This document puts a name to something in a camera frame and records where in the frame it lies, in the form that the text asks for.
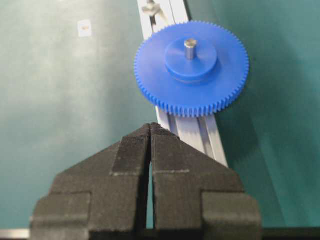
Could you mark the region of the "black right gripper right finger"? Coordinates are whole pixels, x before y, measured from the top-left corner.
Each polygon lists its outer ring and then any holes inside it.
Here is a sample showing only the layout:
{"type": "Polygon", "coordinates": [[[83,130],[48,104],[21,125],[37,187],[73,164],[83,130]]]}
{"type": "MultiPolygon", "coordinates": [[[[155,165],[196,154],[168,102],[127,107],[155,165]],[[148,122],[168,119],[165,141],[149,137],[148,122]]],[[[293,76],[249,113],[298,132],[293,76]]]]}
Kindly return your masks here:
{"type": "Polygon", "coordinates": [[[157,123],[150,126],[154,224],[162,240],[259,240],[257,201],[239,175],[157,123]]]}

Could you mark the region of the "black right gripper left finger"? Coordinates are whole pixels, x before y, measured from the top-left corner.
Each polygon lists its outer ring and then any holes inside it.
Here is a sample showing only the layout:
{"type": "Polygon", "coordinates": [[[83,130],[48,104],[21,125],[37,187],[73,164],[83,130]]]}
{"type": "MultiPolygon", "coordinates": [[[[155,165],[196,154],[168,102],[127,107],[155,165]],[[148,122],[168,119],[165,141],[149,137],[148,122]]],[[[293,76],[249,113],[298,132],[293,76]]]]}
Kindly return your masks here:
{"type": "Polygon", "coordinates": [[[149,124],[59,173],[30,220],[32,240],[135,240],[146,226],[149,124]]]}

